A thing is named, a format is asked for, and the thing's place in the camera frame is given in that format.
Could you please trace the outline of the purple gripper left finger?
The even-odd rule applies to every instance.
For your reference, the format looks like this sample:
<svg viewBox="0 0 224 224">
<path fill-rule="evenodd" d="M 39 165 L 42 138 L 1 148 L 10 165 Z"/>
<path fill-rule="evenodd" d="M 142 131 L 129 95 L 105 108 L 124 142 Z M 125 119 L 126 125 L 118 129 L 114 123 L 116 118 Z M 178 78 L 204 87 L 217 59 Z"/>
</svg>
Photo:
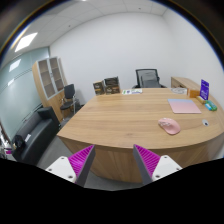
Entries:
<svg viewBox="0 0 224 224">
<path fill-rule="evenodd" d="M 90 145 L 70 157 L 59 157 L 46 171 L 83 187 L 94 157 L 95 146 Z"/>
</svg>

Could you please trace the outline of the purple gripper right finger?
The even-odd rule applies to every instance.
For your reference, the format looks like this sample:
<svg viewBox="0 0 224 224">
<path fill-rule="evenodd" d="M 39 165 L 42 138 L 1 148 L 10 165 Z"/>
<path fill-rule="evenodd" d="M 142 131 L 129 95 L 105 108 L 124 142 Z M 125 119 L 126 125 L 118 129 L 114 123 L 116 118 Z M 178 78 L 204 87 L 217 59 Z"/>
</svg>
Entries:
<svg viewBox="0 0 224 224">
<path fill-rule="evenodd" d="M 168 155 L 159 156 L 139 145 L 133 146 L 133 155 L 144 185 L 157 181 L 182 169 Z"/>
</svg>

